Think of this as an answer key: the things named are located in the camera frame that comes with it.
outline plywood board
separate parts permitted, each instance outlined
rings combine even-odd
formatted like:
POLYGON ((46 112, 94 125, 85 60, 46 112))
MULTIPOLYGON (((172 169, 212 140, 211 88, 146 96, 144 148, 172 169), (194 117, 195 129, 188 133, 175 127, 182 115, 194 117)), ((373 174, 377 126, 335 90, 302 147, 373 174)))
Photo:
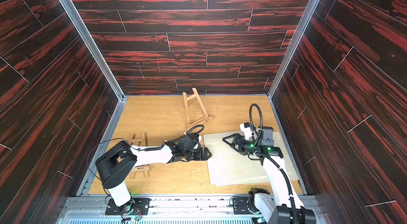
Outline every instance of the plywood board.
MULTIPOLYGON (((266 95, 201 96, 202 102, 213 119, 205 123, 201 133, 211 134, 239 130, 239 124, 249 121, 250 105, 256 103, 263 113, 264 126, 278 131, 270 102, 266 95)), ((198 101, 188 102, 191 122, 203 116, 198 101)), ((259 124, 256 110, 253 122, 259 124)), ((186 131, 186 117, 182 96, 130 96, 112 138, 131 139, 134 133, 146 133, 148 146, 161 145, 164 140, 179 137, 186 131)), ((117 141, 112 141, 109 148, 117 141)), ((206 161, 189 163, 151 164, 150 177, 136 174, 126 178, 131 193, 247 193, 250 188, 272 191, 270 183, 214 186, 210 185, 206 161)), ((292 181, 301 193, 298 181, 292 181)), ((89 193, 104 193, 102 184, 95 179, 89 193)))

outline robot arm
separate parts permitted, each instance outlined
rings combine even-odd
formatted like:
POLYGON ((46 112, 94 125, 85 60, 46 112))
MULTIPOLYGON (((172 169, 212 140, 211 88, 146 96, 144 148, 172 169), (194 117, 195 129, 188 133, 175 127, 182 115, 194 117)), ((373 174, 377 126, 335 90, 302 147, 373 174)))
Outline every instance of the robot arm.
POLYGON ((202 127, 201 132, 203 125, 197 125, 180 138, 165 141, 157 147, 139 147, 122 140, 96 160, 103 188, 109 191, 121 214, 129 215, 134 209, 134 200, 125 182, 133 167, 181 160, 207 160, 211 157, 208 148, 202 148, 199 143, 199 132, 190 133, 198 126, 202 127))

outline black cable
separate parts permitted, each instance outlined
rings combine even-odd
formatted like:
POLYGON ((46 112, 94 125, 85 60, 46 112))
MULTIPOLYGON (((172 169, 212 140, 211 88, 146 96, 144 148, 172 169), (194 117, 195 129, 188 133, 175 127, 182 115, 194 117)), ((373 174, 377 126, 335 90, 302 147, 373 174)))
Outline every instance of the black cable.
MULTIPOLYGON (((101 145, 103 143, 110 142, 110 141, 113 141, 113 140, 116 140, 116 139, 123 139, 125 141, 125 139, 121 138, 121 137, 118 137, 118 138, 115 138, 115 139, 110 139, 110 140, 105 140, 105 141, 100 142, 99 144, 95 145, 94 147, 92 147, 89 152, 92 152, 93 149, 95 149, 96 147, 98 147, 99 145, 101 145)), ((90 165, 89 156, 90 156, 90 154, 88 154, 88 156, 86 157, 86 166, 88 167, 90 173, 92 173, 96 178, 98 178, 100 181, 102 181, 102 179, 100 179, 100 177, 98 177, 94 172, 92 172, 92 170, 90 170, 90 168, 89 168, 89 165, 90 165)))
POLYGON ((258 114, 260 115, 260 126, 258 127, 258 128, 259 128, 259 132, 257 133, 257 139, 256 139, 255 142, 254 142, 254 147, 256 147, 257 144, 258 144, 258 142, 259 142, 259 140, 261 139, 261 137, 262 137, 262 135, 263 135, 263 115, 261 114, 260 107, 259 107, 257 104, 252 104, 252 105, 250 106, 250 109, 249 109, 249 118, 250 118, 250 127, 251 127, 251 129, 252 129, 252 140, 253 140, 253 141, 254 141, 254 132, 256 131, 256 127, 254 126, 254 124, 253 124, 253 119, 252 119, 252 109, 253 109, 254 106, 257 108, 258 114))
POLYGON ((275 160, 273 160, 269 155, 265 155, 259 152, 255 152, 256 156, 262 156, 265 157, 266 159, 270 160, 281 172, 282 176, 284 177, 285 183, 287 184, 287 189, 288 189, 288 195, 290 197, 290 203, 291 203, 291 211, 293 213, 293 224, 298 224, 298 216, 297 216, 297 208, 295 208, 295 201, 293 195, 293 190, 291 189, 291 183, 290 179, 288 179, 287 174, 284 172, 283 169, 280 169, 280 165, 277 164, 275 160))

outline light wooden board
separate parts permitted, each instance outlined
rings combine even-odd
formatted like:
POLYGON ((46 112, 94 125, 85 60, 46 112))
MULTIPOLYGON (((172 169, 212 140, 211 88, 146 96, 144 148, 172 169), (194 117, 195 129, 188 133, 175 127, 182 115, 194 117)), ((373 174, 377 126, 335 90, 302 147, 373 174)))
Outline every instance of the light wooden board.
MULTIPOLYGON (((201 133, 239 130, 239 124, 249 121, 250 105, 256 103, 263 114, 263 125, 278 131, 276 119, 267 96, 201 96, 213 119, 205 123, 201 133)), ((196 99, 188 102, 191 122, 203 117, 196 99)), ((253 123, 259 125, 257 109, 253 110, 253 123)), ((146 133, 147 146, 160 145, 164 140, 181 136, 186 130, 184 100, 182 96, 131 96, 120 117, 112 138, 131 139, 134 133, 146 133)), ((117 141, 112 141, 111 148, 117 141)), ((143 173, 134 179, 126 178, 131 193, 247 193, 250 188, 272 191, 270 183, 215 186, 210 185, 206 161, 151 164, 150 177, 143 173)), ((292 181, 297 193, 302 193, 298 181, 292 181)), ((104 193, 102 184, 95 179, 89 193, 104 193)))

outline aluminum frame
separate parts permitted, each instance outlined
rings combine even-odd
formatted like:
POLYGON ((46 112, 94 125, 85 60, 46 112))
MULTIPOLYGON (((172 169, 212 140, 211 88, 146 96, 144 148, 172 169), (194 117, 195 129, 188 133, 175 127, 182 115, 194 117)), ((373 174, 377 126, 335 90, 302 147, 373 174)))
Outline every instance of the aluminum frame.
POLYGON ((298 44, 300 43, 301 37, 302 37, 303 33, 305 32, 305 29, 307 28, 308 23, 311 20, 311 17, 314 14, 319 1, 320 0, 308 0, 304 13, 302 14, 302 17, 297 25, 297 28, 294 32, 291 42, 288 45, 287 51, 285 52, 284 58, 282 59, 281 65, 274 78, 272 86, 270 87, 269 94, 268 94, 270 102, 272 102, 271 99, 272 99, 274 93, 276 92, 277 86, 280 83, 282 76, 288 67, 288 64, 290 63, 290 61, 294 55, 294 52, 297 49, 298 44))
POLYGON ((100 52, 99 48, 96 46, 95 41, 90 35, 89 30, 86 28, 84 21, 79 15, 78 10, 75 8, 74 3, 72 2, 72 0, 59 0, 59 2, 61 3, 68 17, 71 19, 85 45, 88 47, 100 70, 105 75, 105 78, 109 82, 110 87, 114 91, 114 94, 119 100, 122 100, 125 94, 123 93, 117 80, 113 76, 113 73, 107 65, 105 59, 103 58, 103 55, 100 52))

